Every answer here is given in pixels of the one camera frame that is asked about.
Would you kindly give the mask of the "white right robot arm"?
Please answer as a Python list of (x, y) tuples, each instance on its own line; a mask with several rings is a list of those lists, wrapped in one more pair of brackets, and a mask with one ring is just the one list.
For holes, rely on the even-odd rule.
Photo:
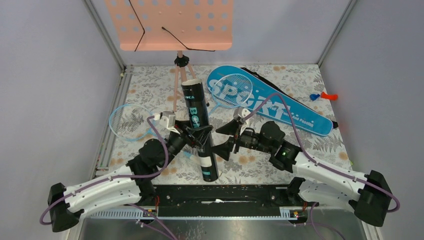
[(382, 227), (391, 203), (391, 189), (384, 175), (350, 171), (309, 155), (301, 147), (285, 140), (285, 132), (274, 121), (264, 123), (259, 132), (232, 120), (216, 130), (228, 135), (226, 142), (212, 147), (224, 160), (240, 148), (268, 153), (269, 162), (278, 170), (295, 174), (287, 191), (293, 206), (318, 202), (343, 208), (361, 221)]

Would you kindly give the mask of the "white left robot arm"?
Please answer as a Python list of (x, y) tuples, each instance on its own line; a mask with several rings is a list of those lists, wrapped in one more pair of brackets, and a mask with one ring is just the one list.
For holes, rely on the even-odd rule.
[(43, 213), (49, 214), (52, 231), (71, 229), (81, 219), (115, 206), (152, 204), (157, 196), (152, 179), (184, 147), (202, 147), (213, 129), (212, 125), (193, 128), (188, 120), (177, 120), (173, 127), (167, 138), (147, 140), (133, 159), (108, 174), (74, 186), (52, 185)]

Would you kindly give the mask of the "black shuttlecock tube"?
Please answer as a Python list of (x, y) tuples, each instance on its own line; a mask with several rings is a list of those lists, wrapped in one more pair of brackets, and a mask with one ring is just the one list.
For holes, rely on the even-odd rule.
[(214, 182), (219, 178), (215, 155), (212, 152), (213, 127), (209, 123), (203, 82), (199, 78), (189, 79), (181, 84), (189, 122), (196, 139), (197, 158), (200, 162), (203, 180)]

